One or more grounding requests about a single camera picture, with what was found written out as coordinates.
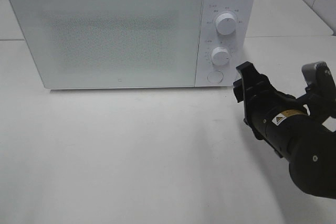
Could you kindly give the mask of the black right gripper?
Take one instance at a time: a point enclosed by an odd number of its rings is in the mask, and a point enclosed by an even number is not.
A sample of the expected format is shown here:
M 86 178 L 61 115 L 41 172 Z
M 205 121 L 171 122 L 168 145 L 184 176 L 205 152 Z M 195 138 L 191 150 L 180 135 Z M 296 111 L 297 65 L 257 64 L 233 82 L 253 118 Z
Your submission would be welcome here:
M 307 115 L 307 110 L 294 96 L 276 90 L 251 62 L 242 63 L 236 70 L 240 79 L 233 83 L 234 96 L 238 103 L 244 101 L 246 124 L 258 140 L 267 139 L 266 126 L 279 113 L 295 110 Z

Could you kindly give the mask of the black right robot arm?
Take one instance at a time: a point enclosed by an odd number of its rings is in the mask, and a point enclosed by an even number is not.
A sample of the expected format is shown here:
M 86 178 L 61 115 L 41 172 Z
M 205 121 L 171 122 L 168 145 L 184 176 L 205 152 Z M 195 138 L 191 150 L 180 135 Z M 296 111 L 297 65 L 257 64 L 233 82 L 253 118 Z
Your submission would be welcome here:
M 335 198 L 335 131 L 324 126 L 335 117 L 335 82 L 327 64 L 302 67 L 307 87 L 298 98 L 276 90 L 251 62 L 237 71 L 233 92 L 244 104 L 244 122 L 255 138 L 288 161 L 290 177 L 301 191 Z

